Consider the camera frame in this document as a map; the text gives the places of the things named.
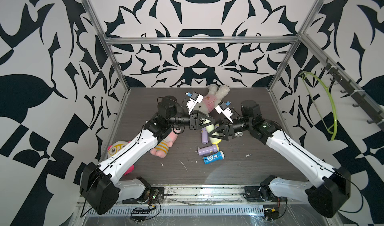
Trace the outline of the purple flashlight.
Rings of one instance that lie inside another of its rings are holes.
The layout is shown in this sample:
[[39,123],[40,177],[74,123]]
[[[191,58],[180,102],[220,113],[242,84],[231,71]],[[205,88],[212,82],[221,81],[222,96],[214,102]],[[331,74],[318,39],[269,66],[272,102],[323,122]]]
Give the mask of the purple flashlight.
[[206,128],[202,128],[201,133],[202,133],[202,143],[208,144],[210,142],[210,140],[209,140],[208,132],[207,132]]

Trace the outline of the green flashlight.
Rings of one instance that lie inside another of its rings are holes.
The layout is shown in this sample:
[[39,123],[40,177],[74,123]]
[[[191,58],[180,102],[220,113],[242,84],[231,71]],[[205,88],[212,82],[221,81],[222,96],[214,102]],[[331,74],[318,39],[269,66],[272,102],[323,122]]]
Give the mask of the green flashlight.
[[217,138],[217,136],[219,136],[219,134],[217,132],[214,132],[214,130],[218,127],[219,127],[219,124],[215,124],[215,125],[211,124],[211,125],[206,126],[209,140],[213,145],[217,145],[222,141],[221,139]]

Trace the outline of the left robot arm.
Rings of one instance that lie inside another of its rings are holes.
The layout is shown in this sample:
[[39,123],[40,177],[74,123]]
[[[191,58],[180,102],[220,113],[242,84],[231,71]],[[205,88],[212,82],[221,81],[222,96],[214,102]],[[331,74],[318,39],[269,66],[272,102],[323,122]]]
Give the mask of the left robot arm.
[[187,93],[190,99],[183,108],[173,96],[163,97],[158,103],[158,112],[147,121],[138,135],[113,156],[99,164],[89,163],[83,169],[80,181],[80,194],[97,214],[110,210],[119,200],[144,199],[150,185],[141,178],[128,184],[119,182],[122,176],[145,153],[158,149],[161,155],[168,153],[178,135],[185,128],[199,130],[211,124],[212,119],[195,109],[204,96]]

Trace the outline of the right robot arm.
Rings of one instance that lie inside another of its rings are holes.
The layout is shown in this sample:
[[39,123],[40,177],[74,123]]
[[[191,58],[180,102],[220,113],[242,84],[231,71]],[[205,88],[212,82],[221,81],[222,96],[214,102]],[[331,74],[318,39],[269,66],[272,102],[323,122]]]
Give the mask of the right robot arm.
[[269,176],[260,184],[258,195],[261,199],[293,199],[310,204],[320,215],[332,218],[350,198],[350,172],[322,161],[289,137],[277,122],[264,119],[255,101],[243,101],[242,114],[237,118],[231,117],[233,113],[228,103],[221,102],[215,109],[224,114],[228,121],[220,123],[211,136],[221,136],[227,140],[238,132],[248,131],[253,138],[288,160],[307,179],[299,182]]

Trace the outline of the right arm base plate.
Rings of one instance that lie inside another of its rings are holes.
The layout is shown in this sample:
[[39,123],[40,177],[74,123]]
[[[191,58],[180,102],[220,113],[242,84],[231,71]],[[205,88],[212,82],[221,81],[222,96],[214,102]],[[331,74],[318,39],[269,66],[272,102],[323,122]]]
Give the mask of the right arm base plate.
[[286,197],[275,196],[268,186],[246,186],[243,197],[248,202],[281,203],[287,201]]

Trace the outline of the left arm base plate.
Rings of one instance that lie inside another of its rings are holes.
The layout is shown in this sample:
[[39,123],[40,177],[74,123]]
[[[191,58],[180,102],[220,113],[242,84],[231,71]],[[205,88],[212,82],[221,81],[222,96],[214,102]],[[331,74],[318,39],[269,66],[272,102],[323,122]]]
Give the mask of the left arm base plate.
[[162,202],[164,199],[165,188],[164,187],[151,187],[145,189],[143,194],[138,199],[125,199],[122,200],[123,204],[143,204],[149,201]]

